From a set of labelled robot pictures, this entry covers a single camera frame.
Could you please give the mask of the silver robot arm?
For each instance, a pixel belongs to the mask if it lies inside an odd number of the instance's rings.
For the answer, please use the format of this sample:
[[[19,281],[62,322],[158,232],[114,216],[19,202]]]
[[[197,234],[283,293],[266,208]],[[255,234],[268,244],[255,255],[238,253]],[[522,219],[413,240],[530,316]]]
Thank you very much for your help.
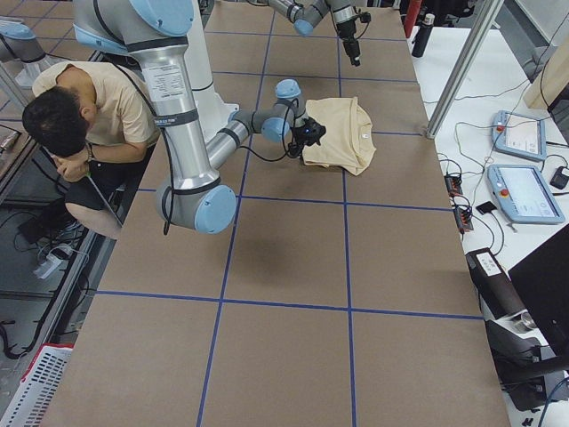
[[[325,135],[306,111],[299,84],[285,79],[276,86],[271,109],[230,113],[226,124],[207,141],[185,61],[188,33],[203,26],[194,1],[76,1],[76,40],[100,52],[134,58],[144,77],[143,99],[161,130],[170,175],[156,193],[164,225],[217,234],[236,213],[236,194],[220,180],[219,167],[243,141],[260,133],[281,142],[288,157],[318,144]]]
[[[304,5],[298,1],[264,0],[248,1],[248,4],[271,7],[291,22],[300,36],[311,36],[315,27],[330,15],[336,36],[341,40],[350,64],[354,67],[361,65],[359,37],[356,35],[357,22],[368,25],[372,17],[369,12],[357,9],[352,1],[317,0]]]

